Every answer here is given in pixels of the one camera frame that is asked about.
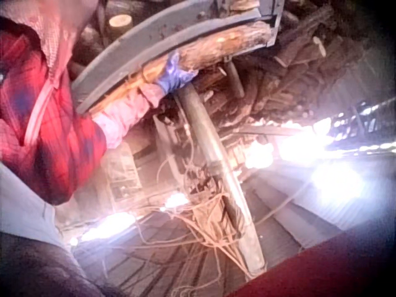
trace red plaid shirt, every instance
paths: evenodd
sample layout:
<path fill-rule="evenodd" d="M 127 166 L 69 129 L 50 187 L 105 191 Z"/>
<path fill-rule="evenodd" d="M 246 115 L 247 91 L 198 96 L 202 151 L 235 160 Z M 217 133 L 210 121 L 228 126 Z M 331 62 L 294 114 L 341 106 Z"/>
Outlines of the red plaid shirt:
<path fill-rule="evenodd" d="M 38 142 L 23 145 L 27 123 L 48 67 L 37 34 L 0 27 L 0 159 L 43 200 L 58 205 L 91 175 L 106 150 L 103 131 L 72 106 L 69 76 L 46 107 Z"/>

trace wooden beam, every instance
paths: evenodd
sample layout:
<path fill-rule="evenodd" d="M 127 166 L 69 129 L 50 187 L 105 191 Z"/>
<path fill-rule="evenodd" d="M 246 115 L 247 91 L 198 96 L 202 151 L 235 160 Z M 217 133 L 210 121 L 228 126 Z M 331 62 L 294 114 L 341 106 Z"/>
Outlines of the wooden beam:
<path fill-rule="evenodd" d="M 241 25 L 203 37 L 178 49 L 179 65 L 191 71 L 209 67 L 247 48 L 266 43 L 271 37 L 270 26 L 264 22 Z M 165 68 L 168 55 L 149 62 L 141 71 L 130 77 L 124 84 L 94 106 L 90 112 L 102 111 L 111 102 L 125 98 L 129 91 L 145 83 L 153 83 Z"/>

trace gloved hand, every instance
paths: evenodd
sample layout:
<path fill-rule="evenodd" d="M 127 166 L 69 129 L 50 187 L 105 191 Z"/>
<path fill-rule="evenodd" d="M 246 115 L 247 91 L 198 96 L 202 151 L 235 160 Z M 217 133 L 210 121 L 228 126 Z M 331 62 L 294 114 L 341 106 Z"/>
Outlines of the gloved hand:
<path fill-rule="evenodd" d="M 198 71 L 181 70 L 179 58 L 180 55 L 177 51 L 172 52 L 166 62 L 164 74 L 154 82 L 162 88 L 165 94 L 181 88 L 198 74 Z"/>

